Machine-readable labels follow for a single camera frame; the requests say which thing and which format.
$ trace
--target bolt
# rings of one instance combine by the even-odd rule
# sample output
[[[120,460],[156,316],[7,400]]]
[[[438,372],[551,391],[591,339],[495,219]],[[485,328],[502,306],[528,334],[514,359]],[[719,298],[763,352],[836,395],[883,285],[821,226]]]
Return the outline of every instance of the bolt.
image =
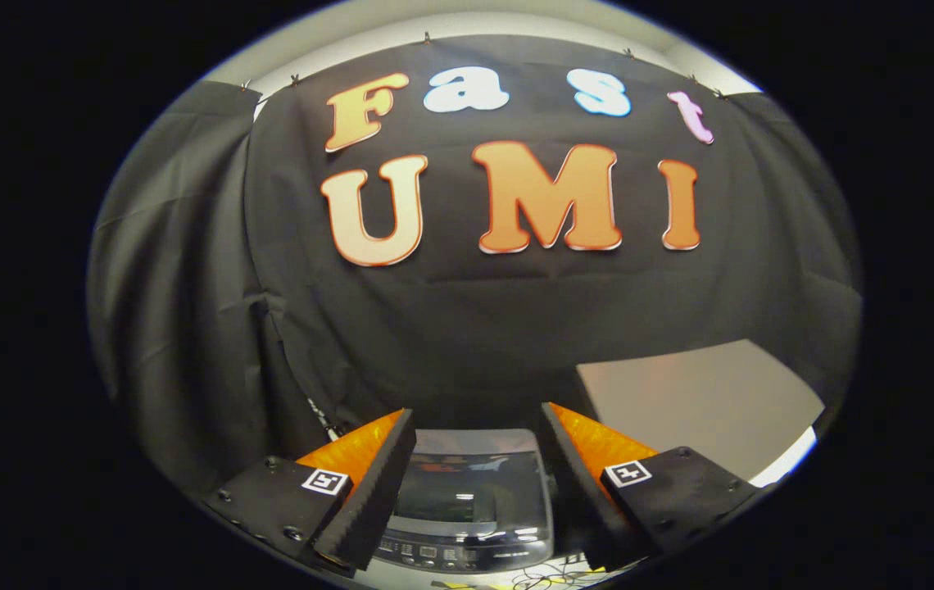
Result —
[[[291,540],[293,541],[303,540],[303,533],[300,533],[299,529],[294,526],[290,525],[290,526],[284,527],[281,530],[284,531],[284,535],[286,535],[286,537],[291,538]]]

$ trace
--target pink letter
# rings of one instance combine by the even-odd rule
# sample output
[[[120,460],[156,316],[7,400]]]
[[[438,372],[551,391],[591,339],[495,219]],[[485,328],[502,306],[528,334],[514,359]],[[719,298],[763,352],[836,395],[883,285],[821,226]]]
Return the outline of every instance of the pink letter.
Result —
[[[685,126],[689,128],[689,131],[692,131],[692,134],[701,142],[708,145],[713,144],[714,134],[707,130],[703,123],[700,123],[700,115],[704,113],[701,111],[700,105],[696,105],[689,100],[685,93],[669,93],[667,98],[678,104],[678,111],[682,113],[682,120],[685,120]]]

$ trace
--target fast umi sign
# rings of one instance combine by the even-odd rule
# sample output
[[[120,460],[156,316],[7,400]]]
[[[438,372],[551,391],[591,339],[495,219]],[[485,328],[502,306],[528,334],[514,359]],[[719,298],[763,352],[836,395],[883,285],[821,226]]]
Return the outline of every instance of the fast umi sign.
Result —
[[[575,93],[574,100],[583,112],[617,117],[631,113],[631,98],[613,75],[577,68],[565,75],[565,82],[565,91]],[[333,123],[325,151],[339,152],[381,134],[382,117],[398,108],[398,91],[410,83],[408,75],[393,72],[329,98],[326,104],[332,107]],[[500,76],[490,68],[456,67],[438,72],[429,83],[433,88],[423,102],[432,112],[496,111],[513,100],[501,89]],[[714,135],[703,124],[703,111],[686,93],[667,93],[666,105],[669,116],[680,117],[684,134],[702,144],[714,142]],[[564,241],[573,250],[613,250],[623,242],[614,217],[614,150],[594,144],[574,145],[554,179],[521,142],[485,142],[475,147],[472,158],[488,175],[489,230],[478,240],[479,249],[486,254],[523,251],[531,242],[528,230],[541,246],[553,247],[569,216],[572,225]],[[391,189],[395,218],[395,227],[386,238],[375,238],[365,228],[360,190],[369,180],[369,172],[348,170],[321,183],[321,193],[329,203],[333,241],[343,258],[359,266],[390,266],[410,257],[423,235],[425,213],[419,175],[427,164],[425,154],[411,153],[380,166],[380,179]],[[663,245],[669,250],[695,249],[700,245],[693,192],[696,169],[675,160],[659,161],[657,168],[669,199]],[[519,223],[519,212],[529,228]]]

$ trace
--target letter m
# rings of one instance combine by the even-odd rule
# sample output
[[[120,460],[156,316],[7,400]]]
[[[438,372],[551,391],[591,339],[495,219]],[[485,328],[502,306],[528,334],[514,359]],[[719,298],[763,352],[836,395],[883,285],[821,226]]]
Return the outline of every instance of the letter m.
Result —
[[[553,182],[521,142],[479,145],[474,160],[489,174],[489,231],[478,242],[483,252],[508,254],[529,246],[519,210],[543,247],[554,246],[570,212],[573,227],[565,245],[573,250],[613,250],[622,242],[613,214],[613,150],[573,146]]]

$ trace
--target black cloth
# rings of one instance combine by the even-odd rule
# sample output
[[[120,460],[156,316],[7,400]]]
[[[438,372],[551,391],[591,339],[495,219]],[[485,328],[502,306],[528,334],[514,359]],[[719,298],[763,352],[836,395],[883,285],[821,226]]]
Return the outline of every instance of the black cloth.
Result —
[[[427,111],[431,75],[465,65],[495,70],[508,104]],[[616,75],[632,111],[584,111],[565,82],[573,68]],[[326,153],[329,97],[397,71],[410,85],[393,90],[380,132]],[[689,134],[666,97],[678,90],[703,108],[714,144]],[[149,455],[185,489],[233,477],[264,452],[324,444],[307,397],[344,432],[403,406],[418,427],[529,426],[542,401],[591,414],[578,363],[742,338],[805,379],[824,415],[841,405],[861,312],[846,201],[763,94],[719,100],[617,53],[475,36],[317,72],[269,97],[253,124],[256,100],[191,88],[134,149],[93,243],[89,314],[104,376]],[[488,184],[471,151],[498,139],[528,145],[551,178],[574,145],[614,150],[621,246],[579,252],[560,238],[549,250],[535,239],[516,254],[479,250]],[[344,261],[321,183],[369,173],[365,227],[386,235],[379,167],[414,153],[428,158],[417,250],[382,268]],[[698,172],[695,250],[662,245],[661,160]]]

